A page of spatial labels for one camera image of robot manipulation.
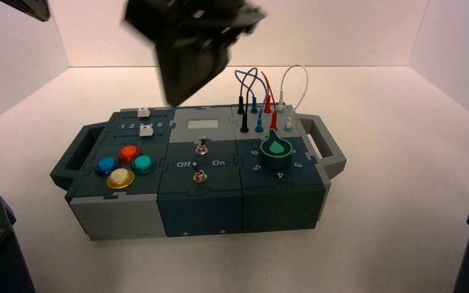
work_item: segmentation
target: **carrying handle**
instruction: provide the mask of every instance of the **carrying handle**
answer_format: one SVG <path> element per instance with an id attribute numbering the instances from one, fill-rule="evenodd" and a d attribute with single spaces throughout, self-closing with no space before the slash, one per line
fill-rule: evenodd
<path id="1" fill-rule="evenodd" d="M 49 174 L 58 187 L 69 189 L 106 126 L 107 122 L 86 125 L 76 135 Z"/>
<path id="2" fill-rule="evenodd" d="M 317 148 L 322 156 L 319 164 L 323 166 L 332 179 L 344 170 L 346 157 L 333 139 L 330 131 L 326 128 L 321 118 L 316 115 L 296 114 L 305 132 L 312 136 Z"/>

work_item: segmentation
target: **rotary knob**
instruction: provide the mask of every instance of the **rotary knob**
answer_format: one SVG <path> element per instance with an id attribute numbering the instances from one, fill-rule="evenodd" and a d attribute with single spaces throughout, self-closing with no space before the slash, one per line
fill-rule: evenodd
<path id="1" fill-rule="evenodd" d="M 292 145 L 278 136 L 274 129 L 269 130 L 269 137 L 260 144 L 261 164 L 269 169 L 287 168 L 292 161 Z"/>

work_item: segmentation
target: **red plug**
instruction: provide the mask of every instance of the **red plug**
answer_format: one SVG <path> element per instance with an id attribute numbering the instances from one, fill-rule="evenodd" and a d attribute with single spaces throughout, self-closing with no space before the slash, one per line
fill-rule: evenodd
<path id="1" fill-rule="evenodd" d="M 278 131 L 278 112 L 276 111 L 272 113 L 272 122 L 269 128 L 272 128 L 275 131 Z"/>
<path id="2" fill-rule="evenodd" d="M 267 97 L 267 101 L 265 102 L 265 110 L 263 113 L 268 114 L 271 112 L 271 94 Z"/>

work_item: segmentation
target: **gray handle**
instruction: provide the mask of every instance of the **gray handle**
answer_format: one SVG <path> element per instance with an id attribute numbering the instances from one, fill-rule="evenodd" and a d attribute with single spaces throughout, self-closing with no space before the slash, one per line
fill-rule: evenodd
<path id="1" fill-rule="evenodd" d="M 321 118 L 316 115 L 296 114 L 303 125 L 305 132 L 312 136 L 315 142 L 315 148 L 321 153 L 322 159 L 319 160 L 332 179 L 341 173 L 346 166 L 346 157 L 333 139 L 330 131 L 326 128 Z"/>

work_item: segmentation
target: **teal button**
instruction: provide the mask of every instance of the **teal button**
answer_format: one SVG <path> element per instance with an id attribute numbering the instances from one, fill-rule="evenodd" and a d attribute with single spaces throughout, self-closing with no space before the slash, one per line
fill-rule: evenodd
<path id="1" fill-rule="evenodd" d="M 155 160 L 149 156 L 139 156 L 132 164 L 132 170 L 136 174 L 147 174 L 155 169 Z"/>

